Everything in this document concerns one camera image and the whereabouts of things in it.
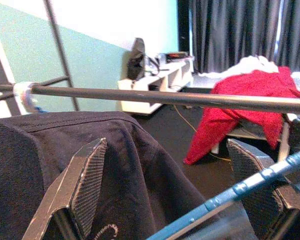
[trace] white shelf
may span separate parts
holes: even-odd
[[[191,63],[189,60],[172,62],[161,65],[162,70],[156,76],[146,75],[138,81],[129,78],[118,81],[120,90],[149,91],[149,86],[156,86],[156,91],[175,93],[180,91],[188,83],[192,83]],[[157,110],[162,104],[137,101],[120,101],[124,112],[149,115]]]

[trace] red towel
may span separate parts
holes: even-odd
[[[228,77],[219,82],[212,94],[300,98],[288,67],[279,73],[255,70],[250,74]],[[281,113],[206,108],[195,133],[185,164],[194,164],[235,128],[240,119],[262,126],[267,142],[275,148],[282,130]]]

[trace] mint green wall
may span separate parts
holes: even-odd
[[[177,1],[166,4],[171,14],[165,18],[171,27],[163,52],[178,50]],[[117,81],[126,74],[127,50],[65,27],[59,29],[74,86],[117,89]],[[0,39],[17,83],[43,82],[64,75],[47,21],[0,4]],[[49,112],[74,110],[69,97],[36,95],[35,98],[38,106]],[[119,110],[117,101],[84,98],[78,101],[82,111]]]

